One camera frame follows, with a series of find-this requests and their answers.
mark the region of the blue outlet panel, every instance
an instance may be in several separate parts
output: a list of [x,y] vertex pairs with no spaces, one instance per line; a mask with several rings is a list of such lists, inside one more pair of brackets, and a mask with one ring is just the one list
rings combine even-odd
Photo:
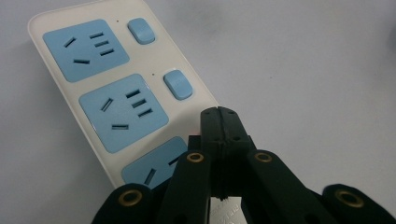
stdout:
[[138,74],[90,91],[79,103],[109,153],[128,147],[169,121]]
[[127,165],[121,172],[122,179],[126,184],[142,184],[154,189],[172,176],[178,157],[186,151],[183,139],[174,137]]
[[129,62],[128,54],[103,20],[51,31],[43,38],[69,82],[77,82]]

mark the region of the power switch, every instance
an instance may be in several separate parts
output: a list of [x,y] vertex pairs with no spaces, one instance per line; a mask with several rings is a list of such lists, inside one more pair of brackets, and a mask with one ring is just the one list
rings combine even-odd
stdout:
[[133,19],[128,22],[128,29],[141,45],[147,45],[155,40],[155,34],[143,18]]
[[181,71],[174,70],[169,72],[163,77],[163,80],[179,101],[185,100],[192,95],[192,86]]

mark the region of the white background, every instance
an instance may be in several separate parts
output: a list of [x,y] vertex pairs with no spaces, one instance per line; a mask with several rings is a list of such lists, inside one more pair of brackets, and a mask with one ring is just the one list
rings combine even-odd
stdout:
[[[112,191],[27,33],[86,2],[0,3],[2,224],[90,223]],[[258,148],[316,192],[344,183],[396,216],[396,1],[147,3]]]

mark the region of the white power strip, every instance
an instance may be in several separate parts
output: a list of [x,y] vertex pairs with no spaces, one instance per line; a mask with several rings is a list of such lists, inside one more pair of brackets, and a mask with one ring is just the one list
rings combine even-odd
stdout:
[[42,13],[29,33],[114,187],[170,177],[218,105],[140,0]]

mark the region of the white table surface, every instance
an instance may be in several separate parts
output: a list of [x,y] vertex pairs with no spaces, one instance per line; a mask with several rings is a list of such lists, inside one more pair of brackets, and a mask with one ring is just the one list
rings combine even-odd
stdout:
[[[0,3],[0,223],[90,223],[112,191],[32,43]],[[396,1],[148,0],[219,103],[310,189],[344,183],[396,216]]]

